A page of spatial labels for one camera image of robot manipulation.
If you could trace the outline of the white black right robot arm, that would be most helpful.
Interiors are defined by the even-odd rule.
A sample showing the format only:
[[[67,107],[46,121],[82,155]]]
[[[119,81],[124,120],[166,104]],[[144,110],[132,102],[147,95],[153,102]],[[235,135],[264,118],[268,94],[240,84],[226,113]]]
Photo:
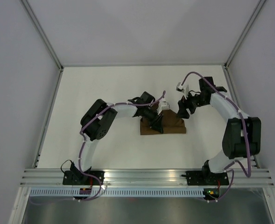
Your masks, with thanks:
[[[226,170],[240,159],[247,159],[247,168],[243,168],[246,177],[251,176],[251,156],[261,150],[261,120],[243,112],[227,95],[223,86],[216,86],[212,77],[199,80],[199,92],[190,91],[183,83],[176,90],[183,96],[178,101],[177,116],[189,119],[196,109],[211,105],[226,122],[221,151],[207,160],[201,171],[186,172],[184,177],[188,185],[227,185]]]

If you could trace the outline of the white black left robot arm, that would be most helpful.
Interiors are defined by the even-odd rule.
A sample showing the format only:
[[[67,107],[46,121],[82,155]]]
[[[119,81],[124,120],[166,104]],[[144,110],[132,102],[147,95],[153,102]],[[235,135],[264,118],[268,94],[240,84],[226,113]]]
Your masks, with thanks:
[[[157,100],[148,92],[140,97],[125,102],[107,103],[97,99],[80,121],[79,134],[83,143],[79,151],[78,161],[70,167],[71,178],[80,185],[88,183],[92,174],[92,158],[99,140],[105,137],[115,119],[141,117],[147,120],[150,129],[163,133],[162,113],[155,112],[151,106],[159,103],[165,91]]]

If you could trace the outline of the brown cloth napkin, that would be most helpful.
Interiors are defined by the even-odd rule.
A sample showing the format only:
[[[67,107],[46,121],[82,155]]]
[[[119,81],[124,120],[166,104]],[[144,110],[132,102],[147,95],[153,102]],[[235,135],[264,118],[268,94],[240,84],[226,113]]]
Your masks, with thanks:
[[[159,133],[155,130],[152,130],[148,126],[148,120],[147,120],[147,117],[151,112],[157,113],[157,106],[152,106],[150,109],[147,109],[146,115],[141,116],[140,135],[186,134],[187,133],[184,120],[177,117],[177,114],[171,109],[164,110],[161,112],[163,114],[163,118],[162,118],[163,133]]]

